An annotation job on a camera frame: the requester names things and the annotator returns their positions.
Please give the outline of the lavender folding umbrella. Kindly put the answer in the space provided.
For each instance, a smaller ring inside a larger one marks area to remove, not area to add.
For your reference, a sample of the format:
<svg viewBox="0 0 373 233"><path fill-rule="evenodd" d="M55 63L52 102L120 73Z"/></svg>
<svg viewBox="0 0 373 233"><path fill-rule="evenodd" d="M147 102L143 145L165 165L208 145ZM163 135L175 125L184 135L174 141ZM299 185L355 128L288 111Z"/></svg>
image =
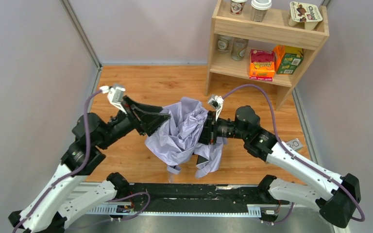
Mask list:
<svg viewBox="0 0 373 233"><path fill-rule="evenodd" d="M183 97L179 102L163 107L161 112L170 114L171 118L147 137L145 145L167 165L167 171L178 175L180 165L188 162L194 154L207 159L203 165L196 166L197 179L217 171L227 140L219 137L214 145L199 142L208 114L202 102Z"/></svg>

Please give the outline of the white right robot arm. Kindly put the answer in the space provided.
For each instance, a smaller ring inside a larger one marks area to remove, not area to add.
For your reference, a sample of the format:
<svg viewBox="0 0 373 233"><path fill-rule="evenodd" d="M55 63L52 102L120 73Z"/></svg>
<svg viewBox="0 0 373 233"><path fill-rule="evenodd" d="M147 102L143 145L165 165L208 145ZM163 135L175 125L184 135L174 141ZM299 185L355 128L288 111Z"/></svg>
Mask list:
<svg viewBox="0 0 373 233"><path fill-rule="evenodd" d="M340 175L305 158L283 143L275 134L260 125L260 117L249 106L236 110L235 119L206 115L199 142L215 144L216 139L243 140L243 147L253 157L274 164L292 173L304 184L289 183L267 175L259 183L276 200L285 200L317 211L327 222L346 228L354 219L361 200L359 179L351 174Z"/></svg>

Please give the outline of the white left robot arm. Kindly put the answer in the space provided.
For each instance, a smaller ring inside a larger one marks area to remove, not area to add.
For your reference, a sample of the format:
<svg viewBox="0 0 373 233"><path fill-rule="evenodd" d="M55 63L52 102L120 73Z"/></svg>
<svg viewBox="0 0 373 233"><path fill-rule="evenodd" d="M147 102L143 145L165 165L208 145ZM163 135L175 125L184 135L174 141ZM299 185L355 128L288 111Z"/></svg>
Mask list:
<svg viewBox="0 0 373 233"><path fill-rule="evenodd" d="M133 130L150 136L170 119L160 106L141 104L128 96L109 95L108 99L118 108L118 114L109 122L104 122L95 113L79 118L72 130L75 140L62 156L45 188L28 207L9 215L15 230L62 233L95 206L128 194L126 179L119 173L111 173L95 189L73 200L68 199L72 191L105 159L103 150Z"/></svg>

